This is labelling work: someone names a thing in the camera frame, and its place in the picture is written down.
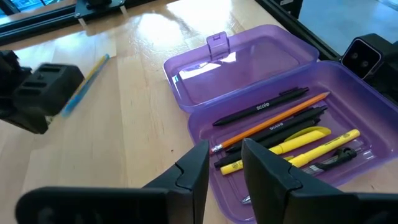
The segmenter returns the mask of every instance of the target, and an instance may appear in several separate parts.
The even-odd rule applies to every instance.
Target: yellow marker
[[[289,159],[292,159],[292,158],[293,158],[293,156],[288,156],[288,157],[285,157],[284,159],[288,161]],[[220,168],[220,171],[223,175],[227,175],[227,174],[230,174],[232,172],[235,172],[235,171],[238,171],[241,169],[243,169],[243,161],[242,160],[228,164],[227,166],[223,166]]]
[[[310,161],[330,152],[331,150],[341,146],[342,144],[346,144],[347,142],[355,139],[361,135],[361,133],[357,129],[353,129],[344,135],[338,136],[337,138],[331,140],[328,143],[325,143],[321,146],[312,149],[304,154],[296,156],[295,158],[291,159],[289,162],[293,164],[295,167],[302,167],[305,164],[308,164]]]
[[[294,150],[298,147],[302,147],[308,143],[314,142],[325,136],[328,136],[331,133],[330,129],[319,126],[312,127],[307,130],[309,131],[313,130],[313,131],[310,131],[306,134],[302,134],[304,132],[299,132],[297,134],[294,134],[293,136],[298,136],[298,137],[295,137],[293,139],[288,138],[287,139],[288,141],[282,142],[279,145],[270,148],[269,150],[277,155],[283,154],[286,152],[290,152],[291,150]]]

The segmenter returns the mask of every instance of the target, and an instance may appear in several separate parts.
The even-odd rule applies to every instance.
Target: pencil case lid
[[[174,56],[164,71],[181,109],[188,113],[243,94],[270,77],[315,63],[318,51],[274,25],[227,37],[221,32],[207,44]]]

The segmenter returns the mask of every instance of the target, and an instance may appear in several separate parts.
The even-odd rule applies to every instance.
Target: orange pencil
[[[230,139],[228,139],[226,141],[223,141],[221,144],[218,144],[218,145],[212,147],[210,149],[210,154],[218,152],[218,151],[220,151],[222,149],[225,149],[228,146],[230,146],[230,145],[232,145],[232,144],[234,144],[234,143],[236,143],[236,142],[238,142],[238,141],[240,141],[240,140],[242,140],[242,139],[244,139],[244,138],[246,138],[246,137],[248,137],[248,136],[250,136],[250,135],[252,135],[252,134],[254,134],[256,132],[258,132],[258,131],[261,131],[264,128],[266,128],[266,127],[268,127],[268,126],[270,126],[272,124],[275,124],[276,122],[279,122],[282,119],[285,119],[285,118],[288,118],[289,116],[292,116],[293,114],[295,114],[295,113],[297,113],[297,112],[299,112],[299,111],[301,111],[301,110],[303,110],[303,109],[305,109],[305,108],[307,108],[307,107],[309,107],[309,106],[311,106],[311,105],[323,100],[325,97],[327,97],[329,95],[329,93],[330,92],[326,92],[326,93],[321,93],[318,96],[314,96],[313,98],[311,98],[311,99],[309,99],[309,100],[307,100],[307,101],[305,101],[305,102],[303,102],[303,103],[301,103],[301,104],[299,104],[299,105],[297,105],[297,106],[295,106],[295,107],[293,107],[293,108],[291,108],[291,109],[289,109],[289,110],[287,110],[287,111],[285,111],[285,112],[283,112],[281,114],[278,114],[277,116],[275,116],[275,117],[273,117],[271,119],[268,119],[267,121],[265,121],[265,122],[255,126],[255,127],[251,128],[251,129],[249,129],[247,131],[244,131],[243,133],[241,133],[241,134],[239,134],[237,136],[234,136],[234,137],[232,137],[232,138],[230,138]]]

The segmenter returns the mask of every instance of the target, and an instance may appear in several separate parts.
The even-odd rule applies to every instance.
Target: wooden table
[[[128,13],[1,47],[25,66],[71,63],[84,74],[105,53],[112,57],[71,116],[57,116],[44,135],[0,123],[1,223],[15,223],[18,198],[37,187],[142,187],[161,174],[193,146],[163,62],[223,30],[280,25],[253,0],[158,0]],[[397,192],[397,168],[393,162],[341,189]],[[211,190],[205,223],[229,223]]]

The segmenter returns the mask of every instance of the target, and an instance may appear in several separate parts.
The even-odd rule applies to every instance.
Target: black pen
[[[316,108],[309,108],[301,113],[295,114],[293,118],[290,118],[286,121],[275,124],[269,128],[266,128],[256,134],[250,136],[254,141],[261,141],[262,139],[266,139],[274,134],[277,134],[283,130],[289,129],[290,127],[302,123],[304,121],[314,119],[319,117],[323,112],[328,109],[327,106],[319,106]],[[225,150],[227,153],[237,152],[241,150],[242,141],[233,144],[229,149]]]
[[[287,103],[288,101],[294,100],[304,95],[304,93],[307,91],[309,91],[308,87],[305,88],[296,87],[291,90],[284,91],[282,93],[279,93],[279,96],[273,99],[267,100],[265,102],[259,103],[258,105],[254,105],[244,110],[225,116],[214,122],[213,126],[225,125],[233,121],[236,121],[237,119],[241,119],[259,112],[263,112],[265,110],[268,110],[269,108],[273,108],[275,106],[281,105],[282,103]]]
[[[296,126],[290,127],[289,129],[285,129],[284,131],[275,134],[265,140],[259,142],[262,146],[266,148],[277,146],[278,144],[284,142],[287,138],[291,137],[293,134],[315,126],[320,121],[319,118],[315,118],[313,120],[304,121]],[[242,159],[241,151],[234,152],[232,154],[227,155],[226,157],[221,158],[219,161],[214,163],[214,166],[219,169],[220,167],[226,166],[228,164],[234,163]]]

